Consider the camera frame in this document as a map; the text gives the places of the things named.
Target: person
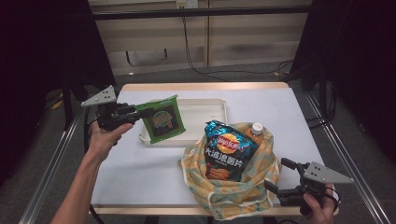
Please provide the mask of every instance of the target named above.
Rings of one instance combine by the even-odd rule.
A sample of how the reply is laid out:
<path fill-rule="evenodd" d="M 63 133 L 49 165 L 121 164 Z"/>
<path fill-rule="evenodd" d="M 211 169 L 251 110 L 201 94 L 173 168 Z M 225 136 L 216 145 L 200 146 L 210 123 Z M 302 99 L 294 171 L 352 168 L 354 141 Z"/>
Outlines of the person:
<path fill-rule="evenodd" d="M 119 141 L 121 136 L 132 128 L 132 124 L 126 123 L 112 132 L 107 132 L 100 129 L 97 122 L 92 124 L 89 149 L 84 155 L 72 185 L 55 213 L 51 224 L 87 223 L 93 187 L 99 167 L 107 158 L 114 143 Z M 332 195 L 330 189 L 327 189 L 326 193 Z M 323 205 L 320 205 L 312 195 L 305 194 L 304 199 L 312 208 L 312 213 L 308 217 L 311 224 L 333 224 L 335 207 L 333 200 L 324 197 Z"/>

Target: forearm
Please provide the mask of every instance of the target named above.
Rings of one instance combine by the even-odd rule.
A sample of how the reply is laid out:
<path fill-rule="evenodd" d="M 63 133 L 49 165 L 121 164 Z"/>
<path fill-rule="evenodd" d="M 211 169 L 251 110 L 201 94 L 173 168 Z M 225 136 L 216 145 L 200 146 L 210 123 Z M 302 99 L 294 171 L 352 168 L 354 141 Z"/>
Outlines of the forearm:
<path fill-rule="evenodd" d="M 90 151 L 78 167 L 76 177 L 51 223 L 86 223 L 93 187 L 101 161 Z"/>

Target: person's left hand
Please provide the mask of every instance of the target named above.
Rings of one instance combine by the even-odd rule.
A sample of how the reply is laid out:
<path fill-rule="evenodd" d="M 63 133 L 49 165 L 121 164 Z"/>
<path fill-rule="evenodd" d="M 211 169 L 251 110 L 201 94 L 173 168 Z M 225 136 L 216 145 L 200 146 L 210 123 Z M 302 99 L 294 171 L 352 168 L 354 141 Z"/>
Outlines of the person's left hand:
<path fill-rule="evenodd" d="M 97 121 L 92 124 L 90 148 L 87 153 L 90 153 L 99 161 L 104 161 L 114 143 L 121 139 L 121 135 L 128 132 L 132 127 L 131 123 L 122 124 L 117 129 L 108 132 L 99 128 Z"/>

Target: white tabletop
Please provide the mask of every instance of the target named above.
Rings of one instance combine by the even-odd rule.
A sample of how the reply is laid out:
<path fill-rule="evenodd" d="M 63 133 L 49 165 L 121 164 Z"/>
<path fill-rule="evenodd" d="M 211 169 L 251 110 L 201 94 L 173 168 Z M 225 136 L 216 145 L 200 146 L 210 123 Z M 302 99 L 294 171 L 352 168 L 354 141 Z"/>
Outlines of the white tabletop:
<path fill-rule="evenodd" d="M 174 94 L 178 99 L 226 101 L 229 123 L 260 122 L 274 136 L 278 158 L 323 164 L 301 108 L 290 88 L 217 91 L 121 91 L 119 103 L 142 104 Z M 196 207 L 191 192 L 177 166 L 184 147 L 150 147 L 139 138 L 143 121 L 124 134 L 103 162 L 92 195 L 99 207 Z M 294 189 L 297 171 L 284 167 L 277 183 L 279 189 Z"/>

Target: bottle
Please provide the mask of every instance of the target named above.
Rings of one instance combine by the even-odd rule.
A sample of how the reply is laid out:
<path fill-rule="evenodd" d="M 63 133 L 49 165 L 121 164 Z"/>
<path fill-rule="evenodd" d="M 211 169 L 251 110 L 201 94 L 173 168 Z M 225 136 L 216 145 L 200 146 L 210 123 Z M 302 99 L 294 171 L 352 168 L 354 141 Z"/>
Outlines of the bottle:
<path fill-rule="evenodd" d="M 254 140 L 258 145 L 262 143 L 262 140 L 264 138 L 262 134 L 262 130 L 264 127 L 262 127 L 262 124 L 260 123 L 253 123 L 251 128 L 247 129 L 245 131 L 245 135 L 249 136 L 252 140 Z"/>

